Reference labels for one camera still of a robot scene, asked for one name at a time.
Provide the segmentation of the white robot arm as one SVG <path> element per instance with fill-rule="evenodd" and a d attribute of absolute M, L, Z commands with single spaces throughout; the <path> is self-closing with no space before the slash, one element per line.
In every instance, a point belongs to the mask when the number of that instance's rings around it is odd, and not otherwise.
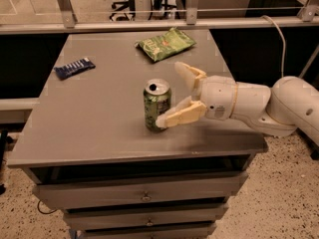
<path fill-rule="evenodd" d="M 156 125 L 167 128 L 206 117 L 240 120 L 249 127 L 274 136 L 301 129 L 319 144 L 319 93 L 304 80 L 288 76 L 271 88 L 237 82 L 177 62 L 175 70 L 194 93 L 160 115 Z"/>

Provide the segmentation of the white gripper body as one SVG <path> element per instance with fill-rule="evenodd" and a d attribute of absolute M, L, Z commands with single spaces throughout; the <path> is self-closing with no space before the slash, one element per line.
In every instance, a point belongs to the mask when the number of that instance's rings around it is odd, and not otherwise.
<path fill-rule="evenodd" d="M 206 105 L 205 116 L 211 120 L 227 120 L 230 118 L 237 83 L 233 78 L 211 76 L 202 81 L 200 100 Z"/>

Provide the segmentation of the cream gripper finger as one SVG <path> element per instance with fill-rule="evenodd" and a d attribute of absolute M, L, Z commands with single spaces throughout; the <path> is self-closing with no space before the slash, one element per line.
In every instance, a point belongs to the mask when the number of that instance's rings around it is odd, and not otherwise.
<path fill-rule="evenodd" d="M 207 77 L 206 72 L 183 62 L 175 62 L 174 69 L 192 92 L 198 91 L 201 81 Z"/>
<path fill-rule="evenodd" d="M 202 101 L 194 101 L 191 97 L 183 99 L 175 107 L 158 116 L 156 126 L 160 128 L 174 127 L 192 123 L 204 117 L 207 111 Z"/>

